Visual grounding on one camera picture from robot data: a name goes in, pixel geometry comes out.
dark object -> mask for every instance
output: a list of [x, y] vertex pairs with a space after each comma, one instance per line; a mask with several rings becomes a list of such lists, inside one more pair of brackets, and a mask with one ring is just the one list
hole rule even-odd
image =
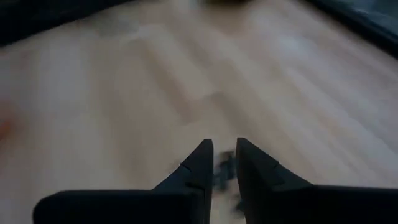
[[373, 6], [370, 7], [370, 3], [368, 3], [369, 6], [366, 8], [357, 6], [367, 4], [365, 0], [306, 1], [325, 11], [393, 57], [398, 58], [398, 3], [396, 1], [373, 0], [371, 1], [374, 2]]
[[243, 202], [242, 202], [242, 201], [240, 201], [240, 202], [235, 206], [235, 212], [243, 213]]
[[36, 224], [209, 224], [213, 143], [204, 140], [180, 167], [153, 190], [72, 190], [42, 199]]
[[[237, 175], [248, 224], [397, 223], [398, 190], [313, 185], [244, 138]], [[153, 190], [66, 191], [42, 199], [35, 224], [209, 223], [213, 145], [204, 140]]]
[[222, 152], [220, 154], [220, 163], [216, 171], [217, 173], [213, 178], [213, 185], [217, 187], [220, 192], [225, 192], [228, 189], [228, 181], [236, 177], [233, 151]]
[[6, 45], [130, 0], [3, 0], [0, 45]]
[[246, 223], [397, 223], [398, 190], [313, 185], [244, 138], [236, 146]]

black plastic part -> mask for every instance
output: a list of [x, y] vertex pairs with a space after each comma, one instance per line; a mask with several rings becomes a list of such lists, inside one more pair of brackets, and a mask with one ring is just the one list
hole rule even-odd
[[398, 223], [398, 190], [313, 185], [247, 139], [236, 146], [247, 224]]
[[325, 11], [364, 39], [398, 58], [398, 36], [360, 13], [332, 0], [305, 0]]
[[181, 166], [153, 190], [72, 190], [42, 199], [35, 224], [209, 224], [213, 143], [204, 140]]

small black object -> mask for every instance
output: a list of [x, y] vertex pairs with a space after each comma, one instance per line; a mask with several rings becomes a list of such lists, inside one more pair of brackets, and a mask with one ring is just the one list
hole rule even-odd
[[242, 202], [242, 200], [235, 206], [235, 212], [243, 213], [243, 202]]
[[217, 173], [214, 175], [214, 186], [220, 192], [228, 190], [228, 181], [236, 177], [236, 165], [233, 151], [222, 152], [220, 154], [220, 163], [217, 167]]

wooden floor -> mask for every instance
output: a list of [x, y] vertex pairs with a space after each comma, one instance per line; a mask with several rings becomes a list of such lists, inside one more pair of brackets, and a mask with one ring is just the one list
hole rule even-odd
[[[64, 189], [150, 189], [245, 136], [318, 184], [398, 187], [398, 64], [299, 0], [138, 1], [0, 50], [0, 223]], [[212, 223], [242, 222], [216, 195]]]

